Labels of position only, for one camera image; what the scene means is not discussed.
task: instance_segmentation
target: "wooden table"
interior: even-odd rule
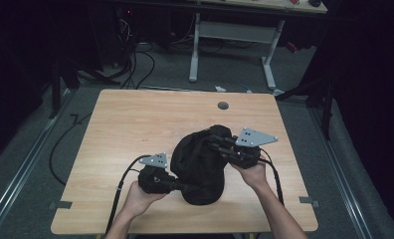
[[[219,102],[229,105],[218,108]],[[239,135],[243,127],[279,138],[263,145],[281,178],[286,208],[304,231],[317,228],[296,158],[275,98],[266,94],[202,93],[104,90],[73,166],[52,223],[56,234],[104,233],[116,186],[130,163],[143,154],[166,152],[168,162],[174,147],[185,135],[222,124]],[[143,165],[137,163],[134,168]],[[131,181],[131,171],[119,199],[120,209]],[[273,173],[268,181],[276,191]],[[180,191],[172,191],[136,218],[130,233],[236,233],[270,231],[268,220],[254,191],[229,164],[221,198],[206,206],[190,205]]]

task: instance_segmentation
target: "gray floor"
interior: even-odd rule
[[[140,48],[144,50],[149,47],[141,46]],[[258,52],[258,48],[263,48],[263,46],[256,46],[248,50]],[[227,92],[245,92],[247,89],[241,86],[245,85],[254,93],[270,94],[272,91],[267,88],[259,58],[246,55],[236,56],[236,51],[235,48],[224,47],[216,54],[202,53],[200,55],[199,80],[190,84],[188,82],[190,50],[171,48],[167,51],[155,46],[148,52],[155,59],[155,69],[143,86],[210,92],[215,91],[215,86],[220,86]],[[278,89],[286,91],[298,85],[314,52],[315,48],[301,50],[294,54],[287,49],[278,48],[276,50],[272,68]],[[145,76],[150,68],[149,58],[137,54],[135,82]],[[83,117],[91,113],[99,92],[105,88],[108,86],[82,81],[79,90],[71,94],[73,99],[61,113],[48,140],[44,143],[31,174],[22,185],[12,206],[9,207],[8,213],[4,213],[6,217],[0,224],[0,238],[97,237],[96,235],[60,236],[52,234],[50,227],[55,211],[50,210],[49,205],[61,198],[64,187],[50,173],[49,156],[60,136],[72,125],[74,118],[71,114]],[[38,135],[49,122],[48,116],[51,114],[50,91],[44,94],[44,100],[44,103],[23,122],[18,133],[0,157],[0,199],[8,186],[11,185],[11,180]],[[319,227],[315,232],[309,232],[308,237],[359,238],[359,233],[357,233],[348,213],[347,204],[333,176],[329,152],[326,150],[321,134],[318,133],[317,124],[313,120],[312,115],[317,110],[307,109],[302,100],[303,97],[291,98],[279,102],[279,107],[308,194],[320,204],[319,207],[314,208]],[[334,149],[345,173],[345,178],[357,199],[371,237],[394,238],[394,222],[388,216],[386,208],[352,147],[337,105],[333,106],[330,127],[331,141],[329,143]],[[55,150],[55,171],[64,180],[70,174],[86,128],[87,121],[74,127]],[[271,238],[271,235],[263,233],[260,238]]]

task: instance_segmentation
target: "metal bracket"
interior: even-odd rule
[[[153,156],[149,157],[144,157],[140,161],[140,163],[149,165],[149,166],[155,166],[155,167],[161,167],[161,168],[167,168],[168,167],[168,160],[166,159],[166,152],[158,153]]]
[[[51,202],[51,204],[49,204],[48,209],[51,211],[55,211],[57,210],[57,208],[71,209],[72,205],[73,202],[68,202],[68,201]]]
[[[238,146],[255,147],[278,140],[276,136],[244,127],[235,144]]]
[[[300,197],[299,198],[300,203],[309,203],[312,205],[312,207],[317,208],[320,207],[320,203],[317,200],[313,200],[311,197]]]

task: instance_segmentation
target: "white desk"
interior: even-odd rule
[[[324,14],[327,12],[326,7],[321,3],[317,8],[309,5],[307,0],[300,0],[299,4],[293,4],[290,0],[201,0],[197,4],[204,3],[217,3],[217,4],[230,4],[245,7],[257,7],[276,9],[281,11],[295,11],[306,12],[311,14]],[[268,82],[268,87],[271,90],[276,88],[275,79],[272,74],[271,60],[281,36],[281,32],[285,20],[281,20],[276,27],[256,27],[249,25],[219,23],[212,21],[201,21],[200,14],[196,14],[195,31],[194,31],[194,48],[191,57],[190,67],[190,82],[197,81],[198,75],[198,60],[199,52],[198,46],[201,37],[217,38],[225,40],[245,41],[270,44],[270,48],[265,57],[262,58],[262,64]]]

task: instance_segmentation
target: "dark background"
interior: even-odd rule
[[[280,46],[287,42],[299,48],[317,46],[301,84],[335,79],[333,96],[353,144],[394,218],[394,1],[324,4],[329,16],[356,21],[336,21],[326,27],[288,19]],[[116,42],[112,10],[104,11],[100,14],[81,4],[0,1],[0,152],[23,119],[42,103],[61,39],[64,54],[91,68],[100,70],[103,64],[117,61],[117,48],[106,44]],[[186,33],[192,18],[191,13],[158,9],[134,9],[134,14],[140,23],[133,26],[139,37],[165,47],[172,40],[170,32]],[[66,26],[73,22],[82,27],[69,31]],[[326,88],[316,86],[304,93],[324,96],[325,92]]]

